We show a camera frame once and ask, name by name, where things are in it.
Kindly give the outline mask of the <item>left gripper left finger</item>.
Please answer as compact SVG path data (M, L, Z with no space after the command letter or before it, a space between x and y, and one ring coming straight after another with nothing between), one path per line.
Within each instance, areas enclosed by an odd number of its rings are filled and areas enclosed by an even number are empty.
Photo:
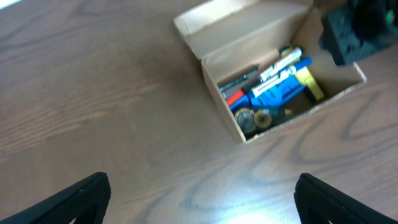
M8 224L102 224L111 198L106 173L96 172L49 198L1 220Z

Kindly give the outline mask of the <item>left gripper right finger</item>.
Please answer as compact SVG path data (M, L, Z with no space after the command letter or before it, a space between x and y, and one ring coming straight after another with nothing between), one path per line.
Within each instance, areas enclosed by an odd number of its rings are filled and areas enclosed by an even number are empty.
M300 175L294 200L302 224L397 224L309 173Z

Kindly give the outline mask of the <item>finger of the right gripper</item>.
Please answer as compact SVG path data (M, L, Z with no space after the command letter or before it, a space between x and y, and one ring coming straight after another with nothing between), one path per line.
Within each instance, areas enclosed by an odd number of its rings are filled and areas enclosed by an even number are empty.
M319 46L331 54L337 66L352 64L385 49L384 46L362 40L355 34L353 16L353 8L344 4L322 17L323 33Z

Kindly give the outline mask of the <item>black whiteboard marker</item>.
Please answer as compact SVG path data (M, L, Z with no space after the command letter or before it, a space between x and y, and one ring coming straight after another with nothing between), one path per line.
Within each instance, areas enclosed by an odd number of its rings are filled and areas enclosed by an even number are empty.
M261 83L264 83L271 79L275 74L278 74L283 68L287 67L292 62L298 60L302 56L302 49L300 47L289 48L282 51L282 55L278 61L276 61L269 68L260 72L255 76L253 81L250 81L248 84L242 87L242 92L247 93L255 86L258 86Z

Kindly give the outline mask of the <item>yellow highlighter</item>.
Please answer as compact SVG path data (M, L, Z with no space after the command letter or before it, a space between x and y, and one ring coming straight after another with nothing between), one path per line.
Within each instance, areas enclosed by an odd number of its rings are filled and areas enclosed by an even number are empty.
M293 47L291 45L285 46L279 49L280 57L285 57L285 55L291 53L293 51ZM289 66L294 65L295 63L304 60L310 57L299 57L295 59L293 62L289 64ZM318 103L319 101L325 98L324 92L320 88L319 84L314 79L313 75L310 73L310 70L306 67L301 68L295 74L296 79L301 85L305 85L304 92L308 96L309 100L312 103Z

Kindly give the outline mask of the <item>cardboard box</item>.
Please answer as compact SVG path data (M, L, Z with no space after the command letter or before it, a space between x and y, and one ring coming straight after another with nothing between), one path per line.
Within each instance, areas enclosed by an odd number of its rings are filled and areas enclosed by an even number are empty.
M291 100L296 120L367 82L356 63L337 66L320 48L323 14L313 1L207 1L174 18L182 39L199 59L205 83L237 142L252 139L239 128L218 85L254 65L266 69L282 47L300 47L303 56L312 58L308 69L325 94L314 105L303 95Z

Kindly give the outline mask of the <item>blue plastic case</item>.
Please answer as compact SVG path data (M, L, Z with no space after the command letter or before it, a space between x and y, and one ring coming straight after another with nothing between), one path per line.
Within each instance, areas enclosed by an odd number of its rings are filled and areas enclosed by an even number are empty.
M294 76L290 76L257 97L254 97L251 91L245 93L243 90L239 90L228 98L227 102L232 112L245 106L250 108L278 108L297 96L304 89L305 85L302 85Z

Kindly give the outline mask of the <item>correction tape dispenser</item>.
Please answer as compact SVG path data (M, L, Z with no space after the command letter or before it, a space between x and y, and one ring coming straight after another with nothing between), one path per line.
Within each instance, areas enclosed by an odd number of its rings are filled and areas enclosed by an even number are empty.
M234 114L238 126L245 135L265 131L283 123L293 115L293 111L285 108L241 108Z

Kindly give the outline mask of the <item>blue whiteboard marker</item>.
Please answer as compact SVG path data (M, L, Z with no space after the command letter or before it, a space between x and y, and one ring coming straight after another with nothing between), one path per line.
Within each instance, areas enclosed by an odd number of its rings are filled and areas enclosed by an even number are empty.
M276 84L279 84L281 81L284 81L286 78L290 77L291 75L296 74L298 70L300 70L303 67L306 67L312 63L312 58L306 58L304 60L301 60L294 65L287 66L283 68L278 74L275 74L273 77L271 77L270 80L259 84L258 86L253 87L250 89L250 91L247 93L248 97L250 98L257 98L259 95L264 93L266 90L272 88Z

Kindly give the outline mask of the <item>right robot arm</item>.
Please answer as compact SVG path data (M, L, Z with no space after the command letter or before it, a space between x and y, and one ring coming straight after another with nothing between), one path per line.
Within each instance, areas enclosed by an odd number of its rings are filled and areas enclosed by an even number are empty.
M336 65L362 60L397 43L397 0L347 1L322 18L320 48Z

